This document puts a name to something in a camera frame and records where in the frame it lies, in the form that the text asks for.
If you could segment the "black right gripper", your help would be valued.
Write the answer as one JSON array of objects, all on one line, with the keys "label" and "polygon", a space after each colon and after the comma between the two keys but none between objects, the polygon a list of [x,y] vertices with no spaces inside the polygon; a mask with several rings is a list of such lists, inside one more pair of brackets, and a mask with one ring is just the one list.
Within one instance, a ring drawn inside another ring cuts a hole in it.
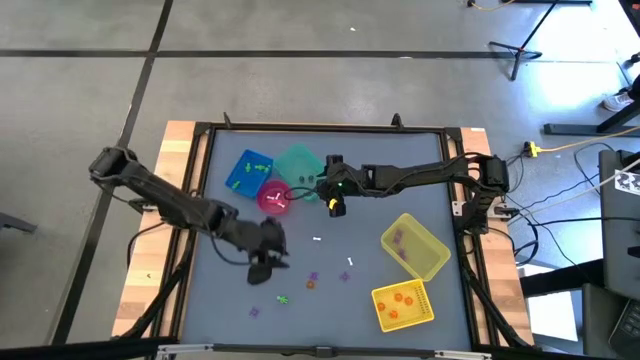
[{"label": "black right gripper", "polygon": [[337,199],[366,195],[366,190],[362,186],[359,172],[348,169],[342,169],[335,174],[327,175],[317,183],[315,192],[322,200],[331,199],[328,205],[329,215],[331,217],[341,217],[346,214],[345,203],[343,201],[338,203]]}]

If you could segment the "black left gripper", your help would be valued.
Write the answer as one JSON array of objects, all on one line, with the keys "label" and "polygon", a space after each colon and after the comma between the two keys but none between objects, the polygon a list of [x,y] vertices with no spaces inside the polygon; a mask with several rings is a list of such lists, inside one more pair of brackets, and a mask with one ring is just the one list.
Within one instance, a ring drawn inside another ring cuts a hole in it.
[{"label": "black left gripper", "polygon": [[[254,221],[232,219],[219,231],[219,238],[223,239],[238,250],[245,251],[249,259],[257,258],[248,270],[248,283],[259,285],[268,281],[273,268],[288,268],[282,260],[287,256],[286,237],[282,225],[276,219],[265,219],[261,223]],[[266,264],[272,260],[272,266]]]}]

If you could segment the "pink round plastic bowl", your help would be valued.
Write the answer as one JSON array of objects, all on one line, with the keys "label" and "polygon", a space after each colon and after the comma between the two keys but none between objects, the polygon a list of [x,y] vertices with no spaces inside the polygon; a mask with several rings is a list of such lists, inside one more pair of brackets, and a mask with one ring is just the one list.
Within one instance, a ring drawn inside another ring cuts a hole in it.
[{"label": "pink round plastic bowl", "polygon": [[[285,198],[286,193],[290,190],[289,185],[281,180],[270,180],[263,184],[260,188],[256,201],[258,207],[266,214],[278,216],[286,214],[289,210],[291,201]],[[279,199],[275,199],[276,192],[280,192]],[[285,208],[277,204],[282,202]]]}]

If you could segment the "teal plastic basket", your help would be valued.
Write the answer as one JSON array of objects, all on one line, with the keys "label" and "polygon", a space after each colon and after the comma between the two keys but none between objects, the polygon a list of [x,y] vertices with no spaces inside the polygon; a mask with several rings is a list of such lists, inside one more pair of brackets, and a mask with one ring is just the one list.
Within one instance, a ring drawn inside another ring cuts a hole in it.
[{"label": "teal plastic basket", "polygon": [[[315,201],[318,196],[310,192],[321,179],[320,174],[324,171],[325,164],[305,145],[295,144],[290,146],[284,153],[274,161],[275,170],[279,177],[284,180],[294,191],[290,196],[298,197],[307,193],[304,197],[306,201]],[[308,176],[313,175],[314,181],[309,182]],[[305,177],[305,183],[299,182],[299,177]]]}]

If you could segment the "translucent yellow plastic bin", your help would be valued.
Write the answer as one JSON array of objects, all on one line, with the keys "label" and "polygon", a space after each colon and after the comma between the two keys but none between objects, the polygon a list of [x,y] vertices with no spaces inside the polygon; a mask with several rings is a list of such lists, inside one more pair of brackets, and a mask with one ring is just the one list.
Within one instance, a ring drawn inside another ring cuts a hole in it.
[{"label": "translucent yellow plastic bin", "polygon": [[[394,240],[395,232],[403,232],[400,241]],[[424,282],[431,281],[450,259],[449,248],[409,213],[400,215],[381,235],[382,248],[411,276]],[[398,256],[403,249],[406,261]]]}]

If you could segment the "silver aluminium bar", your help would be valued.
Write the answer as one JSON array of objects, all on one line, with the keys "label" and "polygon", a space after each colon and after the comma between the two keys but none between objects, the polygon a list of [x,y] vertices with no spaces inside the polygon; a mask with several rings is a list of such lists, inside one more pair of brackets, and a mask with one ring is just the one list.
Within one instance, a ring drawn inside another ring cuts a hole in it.
[{"label": "silver aluminium bar", "polygon": [[335,346],[262,346],[232,344],[173,344],[160,345],[156,356],[179,355],[189,353],[224,352],[250,354],[280,354],[282,356],[305,355],[318,359],[330,359],[339,356],[403,357],[418,359],[448,360],[497,360],[490,353],[455,350],[421,350],[402,348],[364,348]]}]

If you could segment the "yellow perforated plastic basket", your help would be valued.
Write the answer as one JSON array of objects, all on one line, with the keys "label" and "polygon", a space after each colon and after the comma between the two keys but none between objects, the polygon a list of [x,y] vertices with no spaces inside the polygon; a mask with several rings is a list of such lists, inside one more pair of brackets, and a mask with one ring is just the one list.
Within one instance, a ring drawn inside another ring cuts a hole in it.
[{"label": "yellow perforated plastic basket", "polygon": [[[403,300],[401,302],[394,300],[394,295],[396,293],[401,293],[403,295]],[[371,291],[371,297],[378,323],[383,333],[416,326],[435,319],[435,313],[430,304],[424,282],[420,279],[376,288]],[[404,299],[406,297],[411,297],[413,299],[412,305],[408,306],[404,303]],[[379,311],[377,309],[377,304],[380,302],[384,303],[386,306],[384,311]],[[396,319],[389,317],[389,313],[392,310],[398,312],[398,317]]]}]

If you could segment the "black rig beam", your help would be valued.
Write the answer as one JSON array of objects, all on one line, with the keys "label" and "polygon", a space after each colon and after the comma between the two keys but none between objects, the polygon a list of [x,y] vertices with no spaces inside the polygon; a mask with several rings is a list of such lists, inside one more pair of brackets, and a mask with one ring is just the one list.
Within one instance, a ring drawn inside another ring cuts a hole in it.
[{"label": "black rig beam", "polygon": [[130,360],[155,355],[159,347],[177,344],[171,337],[0,349],[0,360]]}]

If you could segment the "black table beam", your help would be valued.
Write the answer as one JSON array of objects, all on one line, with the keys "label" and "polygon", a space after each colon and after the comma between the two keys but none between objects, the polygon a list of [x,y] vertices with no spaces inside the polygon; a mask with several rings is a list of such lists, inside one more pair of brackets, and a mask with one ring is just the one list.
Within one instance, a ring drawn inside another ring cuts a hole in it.
[{"label": "black table beam", "polygon": [[520,279],[520,284],[525,297],[571,291],[581,288],[584,284],[603,287],[605,285],[604,261],[593,260],[546,273],[525,276]]}]

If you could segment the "black tripod stand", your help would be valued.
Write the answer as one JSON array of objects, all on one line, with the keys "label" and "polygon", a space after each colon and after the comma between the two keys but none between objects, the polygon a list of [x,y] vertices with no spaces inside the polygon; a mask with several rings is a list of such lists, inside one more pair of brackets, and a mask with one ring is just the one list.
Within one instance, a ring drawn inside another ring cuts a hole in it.
[{"label": "black tripod stand", "polygon": [[524,41],[518,45],[509,45],[501,42],[490,41],[488,46],[491,48],[498,48],[507,50],[511,56],[513,57],[513,66],[511,69],[511,73],[509,74],[509,80],[515,81],[517,79],[519,69],[523,60],[535,60],[540,58],[543,53],[534,50],[528,50],[527,46],[542,27],[544,22],[547,20],[549,15],[555,10],[555,8],[559,5],[577,5],[577,6],[590,6],[594,0],[515,0],[516,2],[521,3],[529,3],[529,4],[548,4],[548,9],[544,12],[541,18],[536,22],[533,29],[529,32]]}]

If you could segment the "black desk foot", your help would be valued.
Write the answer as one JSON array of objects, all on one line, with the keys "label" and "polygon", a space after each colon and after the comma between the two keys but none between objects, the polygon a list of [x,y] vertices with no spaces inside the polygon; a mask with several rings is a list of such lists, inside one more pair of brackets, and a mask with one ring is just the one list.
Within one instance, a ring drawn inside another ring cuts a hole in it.
[{"label": "black desk foot", "polygon": [[633,102],[607,120],[597,125],[547,123],[543,126],[545,135],[584,137],[634,137],[640,138],[640,125],[627,126],[633,119],[640,119],[640,101]]}]

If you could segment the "grey desk top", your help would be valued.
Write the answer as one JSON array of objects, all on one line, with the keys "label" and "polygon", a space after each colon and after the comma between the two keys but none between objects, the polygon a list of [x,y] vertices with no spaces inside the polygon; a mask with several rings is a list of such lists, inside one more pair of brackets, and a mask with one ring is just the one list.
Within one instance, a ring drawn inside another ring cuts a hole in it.
[{"label": "grey desk top", "polygon": [[614,188],[616,170],[640,174],[640,165],[625,170],[634,160],[627,151],[599,152],[600,181],[612,177],[600,189],[600,208],[605,286],[640,301],[640,250],[637,257],[629,254],[629,248],[640,247],[640,196]]}]

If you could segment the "black white marker tag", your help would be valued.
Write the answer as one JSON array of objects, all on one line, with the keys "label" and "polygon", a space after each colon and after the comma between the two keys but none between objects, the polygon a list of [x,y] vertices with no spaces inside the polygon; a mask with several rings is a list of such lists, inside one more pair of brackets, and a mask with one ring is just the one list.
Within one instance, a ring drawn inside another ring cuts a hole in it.
[{"label": "black white marker tag", "polygon": [[640,196],[640,174],[616,170],[614,188],[618,191]]}]

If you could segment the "person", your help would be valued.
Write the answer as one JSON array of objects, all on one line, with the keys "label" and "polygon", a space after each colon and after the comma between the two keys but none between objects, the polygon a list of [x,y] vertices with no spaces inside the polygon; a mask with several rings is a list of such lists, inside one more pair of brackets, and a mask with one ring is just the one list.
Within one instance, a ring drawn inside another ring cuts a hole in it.
[{"label": "person", "polygon": [[640,74],[630,87],[623,88],[617,93],[604,98],[601,106],[610,112],[619,112],[638,101],[640,101]]}]

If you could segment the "dark laptop keyboard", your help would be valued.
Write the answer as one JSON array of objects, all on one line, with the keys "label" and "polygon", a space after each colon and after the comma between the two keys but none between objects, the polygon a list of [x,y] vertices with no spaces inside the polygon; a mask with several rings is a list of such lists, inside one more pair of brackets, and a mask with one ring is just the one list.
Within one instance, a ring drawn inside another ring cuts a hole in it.
[{"label": "dark laptop keyboard", "polygon": [[609,345],[624,360],[640,360],[640,301],[627,302],[609,337]]}]

